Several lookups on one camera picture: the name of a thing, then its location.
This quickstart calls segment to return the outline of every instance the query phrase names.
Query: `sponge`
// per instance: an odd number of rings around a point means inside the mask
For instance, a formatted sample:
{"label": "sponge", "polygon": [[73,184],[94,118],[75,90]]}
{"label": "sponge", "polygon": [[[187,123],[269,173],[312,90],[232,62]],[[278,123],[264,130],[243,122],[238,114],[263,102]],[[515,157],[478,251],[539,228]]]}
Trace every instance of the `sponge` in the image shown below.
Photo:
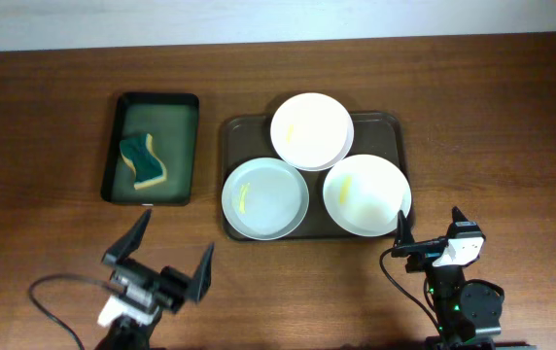
{"label": "sponge", "polygon": [[121,156],[135,174],[135,190],[162,183],[166,179],[163,162],[153,151],[153,136],[143,133],[121,141]]}

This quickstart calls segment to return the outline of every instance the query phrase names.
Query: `wooden table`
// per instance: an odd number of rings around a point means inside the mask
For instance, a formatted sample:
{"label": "wooden table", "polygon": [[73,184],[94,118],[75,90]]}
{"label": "wooden table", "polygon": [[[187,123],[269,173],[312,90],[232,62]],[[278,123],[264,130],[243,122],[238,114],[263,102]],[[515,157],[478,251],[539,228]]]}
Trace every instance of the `wooden table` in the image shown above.
{"label": "wooden table", "polygon": [[[434,334],[379,269],[388,239],[240,244],[221,232],[221,124],[319,91],[400,119],[416,238],[444,234],[460,206],[487,235],[467,277],[507,293],[498,340],[556,349],[556,34],[0,53],[0,348],[73,349],[27,286],[58,271],[106,279],[101,255],[144,210],[99,197],[128,90],[201,103],[191,203],[156,208],[134,257],[191,273],[216,242],[207,298],[165,315],[153,346],[331,349]],[[420,298],[424,276],[388,265]],[[38,296],[88,348],[104,336],[100,290],[59,283]]]}

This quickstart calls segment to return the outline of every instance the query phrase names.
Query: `stacked plates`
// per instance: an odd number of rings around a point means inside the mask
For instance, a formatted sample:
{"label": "stacked plates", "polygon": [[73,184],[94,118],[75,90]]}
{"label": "stacked plates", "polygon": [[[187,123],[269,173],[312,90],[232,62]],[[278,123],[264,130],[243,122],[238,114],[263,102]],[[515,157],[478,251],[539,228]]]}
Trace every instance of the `stacked plates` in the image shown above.
{"label": "stacked plates", "polygon": [[299,171],[331,168],[323,198],[336,223],[362,236],[378,236],[397,227],[397,215],[409,212],[411,192],[403,173],[384,158],[345,158],[354,141],[347,110],[321,93],[304,93],[274,114],[271,142],[281,159],[257,158],[226,179],[222,207],[241,234],[259,240],[283,237],[302,222],[309,194]]}

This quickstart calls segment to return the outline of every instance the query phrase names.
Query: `black cable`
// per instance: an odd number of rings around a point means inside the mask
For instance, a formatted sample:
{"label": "black cable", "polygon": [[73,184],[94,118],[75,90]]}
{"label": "black cable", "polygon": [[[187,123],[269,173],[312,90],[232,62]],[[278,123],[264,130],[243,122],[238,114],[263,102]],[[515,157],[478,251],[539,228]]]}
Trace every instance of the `black cable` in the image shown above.
{"label": "black cable", "polygon": [[435,312],[434,304],[430,300],[430,295],[427,293],[428,292],[428,287],[429,287],[429,285],[427,283],[427,277],[426,277],[425,282],[423,282],[423,297],[425,298],[425,301],[427,302],[427,305],[430,307],[430,309],[433,312]]}
{"label": "black cable", "polygon": [[386,270],[386,267],[384,267],[384,257],[386,257],[389,253],[391,253],[393,251],[393,249],[395,249],[395,247],[385,250],[384,253],[382,253],[382,255],[379,257],[379,266],[382,268],[382,272],[384,272],[384,275],[386,275],[386,278],[388,278],[388,280],[391,281],[393,286],[397,287],[397,289],[400,292],[402,292],[410,300],[414,301],[423,311],[425,311],[427,316],[430,318],[430,320],[434,324],[435,330],[440,335],[440,338],[442,339],[442,343],[444,344],[444,347],[446,349],[448,349],[449,346],[446,343],[446,339],[442,335],[442,331],[440,329],[440,324],[435,320],[434,315],[432,315],[430,310],[428,310],[427,307],[425,307],[425,305],[423,305],[423,303],[421,301],[419,301],[416,297],[413,297],[412,294],[408,293],[402,286],[400,286],[400,284],[397,283],[397,281],[395,281],[395,279],[393,277],[391,277],[391,274],[388,273],[388,271]]}
{"label": "black cable", "polygon": [[45,306],[43,306],[43,304],[41,304],[40,301],[38,301],[36,299],[36,297],[34,297],[34,290],[36,289],[36,287],[38,287],[39,285],[41,285],[45,282],[49,282],[49,281],[53,281],[53,280],[68,280],[68,281],[89,283],[89,284],[92,284],[92,285],[95,285],[95,286],[99,286],[102,289],[104,289],[107,292],[112,293],[112,294],[117,294],[119,291],[116,288],[111,287],[107,282],[97,280],[97,279],[94,279],[94,278],[90,278],[90,277],[86,277],[86,276],[82,276],[82,275],[78,275],[78,274],[74,274],[74,273],[57,273],[57,274],[48,275],[48,276],[39,278],[38,280],[34,281],[29,286],[29,288],[27,289],[27,295],[29,296],[29,300],[34,304],[34,306],[36,306],[42,313],[44,313],[45,316],[49,317],[52,321],[57,323],[65,331],[67,331],[69,334],[71,334],[71,337],[73,337],[73,340],[75,340],[75,342],[77,343],[77,347],[80,350],[85,350],[84,345],[83,345],[82,341],[80,340],[80,338],[77,336],[77,334],[75,332],[73,332],[73,330],[67,324],[62,322],[62,320],[58,319],[48,309],[46,309]]}

